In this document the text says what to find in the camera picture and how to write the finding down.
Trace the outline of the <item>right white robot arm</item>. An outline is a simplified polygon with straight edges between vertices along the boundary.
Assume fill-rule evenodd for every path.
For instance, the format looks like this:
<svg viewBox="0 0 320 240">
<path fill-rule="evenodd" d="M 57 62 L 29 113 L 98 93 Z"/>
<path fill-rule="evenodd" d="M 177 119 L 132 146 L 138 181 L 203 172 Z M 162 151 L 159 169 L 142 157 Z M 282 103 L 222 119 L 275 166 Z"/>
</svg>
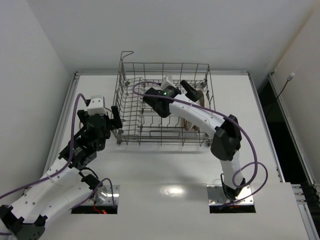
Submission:
<svg viewBox="0 0 320 240">
<path fill-rule="evenodd" d="M 161 84 L 160 90 L 153 87 L 148 89 L 143 101 L 160 117 L 166 118 L 171 114 L 181 117 L 212 138 L 210 151 L 219 159 L 222 167 L 224 194 L 229 200 L 234 201 L 242 190 L 239 186 L 246 183 L 240 165 L 240 130 L 223 117 L 200 109 L 198 102 L 204 95 L 185 80 L 180 84 L 186 93 L 182 93 L 172 83 L 165 82 Z"/>
</svg>

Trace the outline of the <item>floral plate brown rim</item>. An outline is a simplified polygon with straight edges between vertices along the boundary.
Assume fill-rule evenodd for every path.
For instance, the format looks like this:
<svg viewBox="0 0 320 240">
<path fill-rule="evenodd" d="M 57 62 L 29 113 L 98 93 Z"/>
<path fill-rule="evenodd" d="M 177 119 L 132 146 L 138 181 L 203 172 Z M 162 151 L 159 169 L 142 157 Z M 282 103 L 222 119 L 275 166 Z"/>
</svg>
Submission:
<svg viewBox="0 0 320 240">
<path fill-rule="evenodd" d="M 205 101 L 204 91 L 202 89 L 198 89 L 197 92 L 200 95 L 200 98 L 197 100 L 197 104 L 202 106 L 202 107 L 205 107 L 206 106 L 206 101 Z"/>
<path fill-rule="evenodd" d="M 186 120 L 185 118 L 182 119 L 182 127 L 185 131 L 199 131 L 200 128 L 193 124 L 191 121 Z"/>
</svg>

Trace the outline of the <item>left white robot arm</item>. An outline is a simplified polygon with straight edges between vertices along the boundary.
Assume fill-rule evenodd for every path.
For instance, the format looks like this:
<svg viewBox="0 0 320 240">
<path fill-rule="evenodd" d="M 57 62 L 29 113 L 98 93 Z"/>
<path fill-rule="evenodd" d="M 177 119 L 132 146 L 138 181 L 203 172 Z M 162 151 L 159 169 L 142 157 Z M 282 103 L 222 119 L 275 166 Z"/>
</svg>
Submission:
<svg viewBox="0 0 320 240">
<path fill-rule="evenodd" d="M 111 132 L 123 126 L 118 107 L 112 106 L 111 112 L 112 118 L 105 107 L 73 113 L 83 127 L 37 183 L 25 187 L 23 196 L 12 204 L 0 207 L 0 219 L 16 239 L 38 240 L 52 222 L 87 200 L 94 204 L 110 200 L 117 207 L 113 185 L 106 187 L 95 173 L 82 172 L 104 150 Z"/>
</svg>

